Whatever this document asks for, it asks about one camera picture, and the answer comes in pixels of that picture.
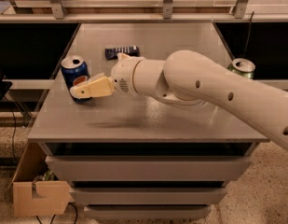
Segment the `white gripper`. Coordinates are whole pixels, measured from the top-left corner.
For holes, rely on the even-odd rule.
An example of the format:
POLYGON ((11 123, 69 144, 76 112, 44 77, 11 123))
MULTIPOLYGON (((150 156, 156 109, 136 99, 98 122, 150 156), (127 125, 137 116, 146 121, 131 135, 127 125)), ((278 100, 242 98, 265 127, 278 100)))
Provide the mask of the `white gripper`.
POLYGON ((110 96, 116 90, 122 95, 137 96, 134 74, 144 57, 131 57, 125 53, 118 53, 117 59, 117 63, 111 70, 112 79, 110 77, 91 78, 73 86, 69 90, 71 95, 76 99, 99 98, 110 96))

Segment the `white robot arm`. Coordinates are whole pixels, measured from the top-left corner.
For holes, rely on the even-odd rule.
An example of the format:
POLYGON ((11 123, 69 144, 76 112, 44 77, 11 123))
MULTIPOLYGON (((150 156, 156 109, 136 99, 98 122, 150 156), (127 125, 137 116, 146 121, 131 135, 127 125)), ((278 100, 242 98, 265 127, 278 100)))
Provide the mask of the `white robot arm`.
POLYGON ((233 73, 208 57, 179 50, 167 60, 120 53, 108 77, 100 73, 70 89, 77 99, 114 92, 191 107, 217 105, 288 151, 288 92, 233 73))

